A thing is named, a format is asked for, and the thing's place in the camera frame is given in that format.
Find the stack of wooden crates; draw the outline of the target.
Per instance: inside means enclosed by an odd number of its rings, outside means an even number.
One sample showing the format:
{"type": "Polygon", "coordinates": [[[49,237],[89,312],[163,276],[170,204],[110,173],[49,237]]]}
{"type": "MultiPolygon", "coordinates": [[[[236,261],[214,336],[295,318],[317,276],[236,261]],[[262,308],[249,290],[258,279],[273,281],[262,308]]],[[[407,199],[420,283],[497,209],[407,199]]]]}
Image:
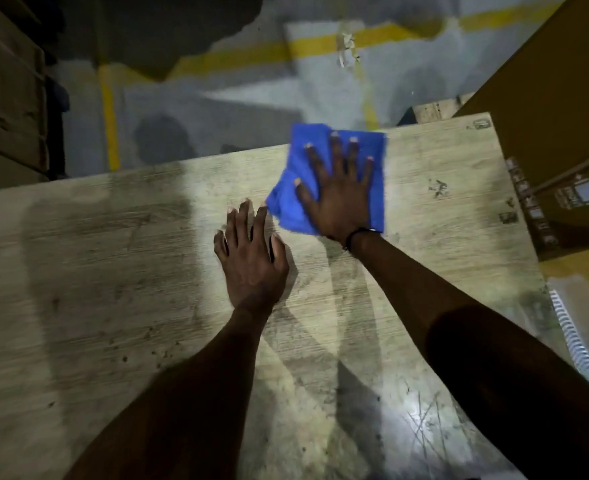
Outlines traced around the stack of wooden crates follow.
{"type": "Polygon", "coordinates": [[[67,177],[70,103],[52,73],[64,29],[57,0],[0,0],[0,189],[67,177]]]}

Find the person's right forearm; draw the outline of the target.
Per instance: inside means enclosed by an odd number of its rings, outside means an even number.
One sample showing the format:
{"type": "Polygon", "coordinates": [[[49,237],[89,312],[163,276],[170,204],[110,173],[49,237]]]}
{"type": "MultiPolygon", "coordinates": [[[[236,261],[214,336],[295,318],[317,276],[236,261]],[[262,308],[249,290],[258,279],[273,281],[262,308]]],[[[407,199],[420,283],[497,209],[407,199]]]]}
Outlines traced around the person's right forearm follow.
{"type": "Polygon", "coordinates": [[[352,255],[480,432],[529,480],[589,480],[589,382],[551,348],[382,236],[352,255]]]}

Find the clear plastic bag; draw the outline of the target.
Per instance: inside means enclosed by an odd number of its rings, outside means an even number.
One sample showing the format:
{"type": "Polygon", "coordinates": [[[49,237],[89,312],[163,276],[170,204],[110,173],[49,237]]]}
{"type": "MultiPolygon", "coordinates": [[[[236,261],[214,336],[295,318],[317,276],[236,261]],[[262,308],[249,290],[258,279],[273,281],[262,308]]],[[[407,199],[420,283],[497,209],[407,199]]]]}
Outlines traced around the clear plastic bag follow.
{"type": "Polygon", "coordinates": [[[589,382],[589,284],[574,274],[551,277],[547,287],[571,361],[589,382]]]}

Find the wooden pallet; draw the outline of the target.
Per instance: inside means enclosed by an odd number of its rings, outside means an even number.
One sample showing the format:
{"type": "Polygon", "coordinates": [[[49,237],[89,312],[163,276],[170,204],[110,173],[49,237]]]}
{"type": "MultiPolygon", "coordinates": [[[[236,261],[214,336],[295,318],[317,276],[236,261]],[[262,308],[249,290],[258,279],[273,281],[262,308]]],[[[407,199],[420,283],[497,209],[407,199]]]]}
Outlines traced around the wooden pallet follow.
{"type": "Polygon", "coordinates": [[[411,108],[411,115],[417,123],[432,123],[435,121],[448,120],[475,95],[474,92],[447,98],[426,104],[414,105],[411,108]]]}

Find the person's right hand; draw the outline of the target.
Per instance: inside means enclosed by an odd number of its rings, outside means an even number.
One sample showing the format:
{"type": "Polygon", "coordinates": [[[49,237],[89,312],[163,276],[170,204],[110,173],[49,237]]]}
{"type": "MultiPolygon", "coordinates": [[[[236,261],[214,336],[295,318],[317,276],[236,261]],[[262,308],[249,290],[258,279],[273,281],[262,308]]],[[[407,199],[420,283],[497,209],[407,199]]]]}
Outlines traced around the person's right hand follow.
{"type": "MultiPolygon", "coordinates": [[[[360,181],[362,167],[359,167],[358,163],[359,151],[358,140],[350,139],[347,150],[344,151],[346,174],[343,178],[337,178],[333,176],[332,161],[330,169],[327,169],[315,146],[311,143],[305,145],[305,152],[318,184],[318,195],[322,188],[326,202],[323,216],[307,217],[323,237],[338,242],[342,247],[345,245],[348,234],[355,229],[359,227],[373,228],[370,218],[370,188],[364,189],[360,181]]],[[[375,167],[374,160],[372,180],[375,167]]]]}

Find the blue cleaning cloth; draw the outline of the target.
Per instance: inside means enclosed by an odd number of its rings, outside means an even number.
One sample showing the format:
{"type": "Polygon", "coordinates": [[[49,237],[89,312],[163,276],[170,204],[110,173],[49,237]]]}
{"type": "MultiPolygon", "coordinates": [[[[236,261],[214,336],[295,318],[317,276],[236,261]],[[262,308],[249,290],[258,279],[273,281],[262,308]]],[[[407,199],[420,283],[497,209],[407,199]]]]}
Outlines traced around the blue cleaning cloth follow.
{"type": "MultiPolygon", "coordinates": [[[[290,147],[283,173],[267,197],[269,212],[286,230],[310,235],[318,235],[302,206],[297,193],[297,178],[306,185],[311,195],[318,199],[319,184],[311,166],[305,145],[315,148],[320,160],[328,170],[332,170],[330,137],[335,131],[322,123],[297,123],[292,128],[290,147]]],[[[361,130],[337,130],[342,149],[348,153],[351,140],[359,146],[357,156],[358,177],[368,157],[373,158],[372,177],[369,186],[369,213],[371,228],[378,233],[385,231],[385,155],[387,138],[384,133],[361,130]]]]}

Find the black wristband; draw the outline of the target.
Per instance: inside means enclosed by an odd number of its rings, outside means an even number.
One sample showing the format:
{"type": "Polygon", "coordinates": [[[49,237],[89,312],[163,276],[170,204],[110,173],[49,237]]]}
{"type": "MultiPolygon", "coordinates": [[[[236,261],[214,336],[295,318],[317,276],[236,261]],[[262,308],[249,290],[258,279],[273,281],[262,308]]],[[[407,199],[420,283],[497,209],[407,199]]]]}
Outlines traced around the black wristband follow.
{"type": "Polygon", "coordinates": [[[356,236],[362,235],[362,234],[375,234],[375,235],[380,235],[380,231],[378,231],[375,228],[366,228],[366,227],[359,227],[357,229],[355,229],[354,231],[352,231],[350,234],[348,234],[348,236],[346,237],[345,240],[345,245],[344,245],[344,249],[349,252],[350,254],[353,253],[353,242],[354,242],[354,238],[356,236]]]}

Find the person's left forearm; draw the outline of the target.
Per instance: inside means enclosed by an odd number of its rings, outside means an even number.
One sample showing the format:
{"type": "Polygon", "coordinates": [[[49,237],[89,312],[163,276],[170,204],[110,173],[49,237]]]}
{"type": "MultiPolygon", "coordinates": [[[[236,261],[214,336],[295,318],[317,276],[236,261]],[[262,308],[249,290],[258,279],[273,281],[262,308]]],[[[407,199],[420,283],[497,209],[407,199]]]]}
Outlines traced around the person's left forearm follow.
{"type": "Polygon", "coordinates": [[[236,480],[270,306],[243,304],[202,350],[156,375],[63,480],[236,480]]]}

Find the large brown cardboard box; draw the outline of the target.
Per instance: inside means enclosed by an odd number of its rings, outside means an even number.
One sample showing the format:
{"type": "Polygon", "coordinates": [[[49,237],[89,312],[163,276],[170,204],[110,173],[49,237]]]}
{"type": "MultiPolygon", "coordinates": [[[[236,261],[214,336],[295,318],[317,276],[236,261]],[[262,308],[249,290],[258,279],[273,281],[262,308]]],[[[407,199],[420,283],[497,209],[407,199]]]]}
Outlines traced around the large brown cardboard box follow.
{"type": "Polygon", "coordinates": [[[589,249],[589,0],[566,0],[455,113],[491,116],[540,260],[589,249]]]}

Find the person's left hand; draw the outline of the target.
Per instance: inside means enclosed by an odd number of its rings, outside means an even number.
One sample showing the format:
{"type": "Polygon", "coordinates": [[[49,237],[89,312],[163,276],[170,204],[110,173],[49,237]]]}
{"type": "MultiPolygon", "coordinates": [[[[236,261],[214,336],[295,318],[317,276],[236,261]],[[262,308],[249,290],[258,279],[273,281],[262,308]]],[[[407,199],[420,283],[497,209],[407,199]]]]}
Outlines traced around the person's left hand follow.
{"type": "Polygon", "coordinates": [[[266,237],[267,207],[254,210],[251,202],[251,208],[248,222],[251,242],[246,246],[237,245],[239,207],[228,209],[225,229],[219,230],[225,233],[228,258],[219,262],[232,306],[268,316],[283,296],[288,275],[281,275],[273,264],[271,235],[266,237]]]}

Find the crumpled paper scrap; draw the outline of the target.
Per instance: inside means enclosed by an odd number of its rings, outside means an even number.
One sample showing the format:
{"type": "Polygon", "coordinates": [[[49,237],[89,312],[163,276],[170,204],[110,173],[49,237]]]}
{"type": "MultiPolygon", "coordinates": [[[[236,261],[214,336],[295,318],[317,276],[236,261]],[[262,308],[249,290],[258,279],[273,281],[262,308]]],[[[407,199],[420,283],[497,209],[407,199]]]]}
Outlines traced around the crumpled paper scrap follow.
{"type": "Polygon", "coordinates": [[[360,63],[360,55],[356,46],[356,39],[351,32],[341,31],[337,34],[337,56],[339,66],[343,69],[354,70],[360,63]]]}

